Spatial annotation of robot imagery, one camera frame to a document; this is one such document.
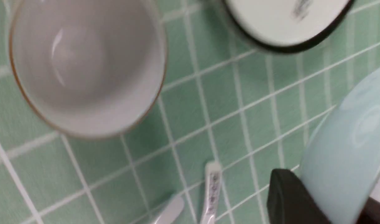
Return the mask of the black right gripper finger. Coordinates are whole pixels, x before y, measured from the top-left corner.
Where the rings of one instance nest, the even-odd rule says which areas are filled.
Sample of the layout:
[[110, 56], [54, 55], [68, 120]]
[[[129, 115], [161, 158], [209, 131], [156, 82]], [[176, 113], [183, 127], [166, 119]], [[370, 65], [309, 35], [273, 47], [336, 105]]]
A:
[[[289, 169], [271, 171], [266, 206], [271, 224], [332, 223]], [[380, 203], [369, 197], [356, 223], [380, 224]]]

